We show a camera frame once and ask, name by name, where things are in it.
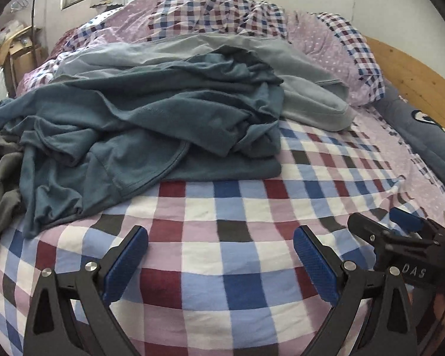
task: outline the pillow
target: pillow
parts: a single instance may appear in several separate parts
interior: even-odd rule
[[[369,87],[369,98],[366,102],[382,99],[385,94],[382,71],[363,35],[340,15],[320,13],[317,15],[317,19],[333,32],[333,35],[354,59],[359,80]]]
[[[389,82],[386,82],[384,99],[376,101],[374,107],[445,185],[445,131],[442,126],[406,103]]]

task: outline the wooden headboard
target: wooden headboard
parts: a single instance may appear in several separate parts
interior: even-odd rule
[[[445,128],[445,79],[412,56],[366,37],[384,76],[412,106]]]

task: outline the plaid pillowcase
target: plaid pillowcase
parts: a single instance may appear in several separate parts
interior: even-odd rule
[[[287,37],[284,10],[254,0],[158,0],[148,28],[145,41],[208,32]]]
[[[363,35],[349,21],[333,13],[320,13],[317,19],[325,23],[354,59],[359,80],[370,88],[369,102],[382,99],[386,92],[382,71]]]

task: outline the bed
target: bed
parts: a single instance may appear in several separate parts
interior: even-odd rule
[[[24,238],[21,221],[14,221],[0,240],[0,345],[7,354],[23,353],[27,312],[41,271],[78,270],[102,258],[134,225],[147,229],[150,248],[111,309],[142,355],[295,356],[330,310],[295,254],[295,228],[308,225],[343,260],[372,268],[371,247],[345,228],[353,212],[395,230],[399,227],[388,215],[393,207],[445,223],[444,184],[371,105],[383,99],[385,78],[420,105],[423,84],[429,83],[414,75],[408,82],[399,69],[421,64],[374,39],[366,42],[335,14],[285,12],[253,0],[135,0],[70,31],[51,58],[25,76],[18,93],[48,84],[62,60],[94,45],[214,31],[290,41],[349,86],[355,121],[348,130],[328,132],[282,119],[282,173],[276,178],[162,182],[32,240]],[[422,68],[405,73],[432,73]],[[441,78],[432,84],[444,92]],[[428,105],[420,107],[433,111]],[[430,115],[445,126],[445,111],[435,111]],[[433,312],[432,296],[425,303],[410,290],[419,312]],[[85,329],[82,308],[79,303],[74,308]],[[444,308],[440,313],[436,308],[427,323],[417,317],[424,328],[421,339],[430,338],[425,328],[441,319]],[[364,313],[365,305],[343,354],[349,353]]]

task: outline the blue gripper pad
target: blue gripper pad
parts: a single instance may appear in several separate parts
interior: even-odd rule
[[[320,247],[322,246],[321,242],[313,233],[311,235],[310,239],[302,227],[297,228],[293,233],[293,247],[320,297],[335,306],[339,299],[336,274],[315,246],[313,239],[317,240]]]
[[[140,227],[104,279],[102,301],[119,301],[148,248],[148,233]]]
[[[423,219],[409,212],[394,207],[389,210],[389,218],[392,222],[399,225],[402,230],[410,233],[417,233],[424,226]]]

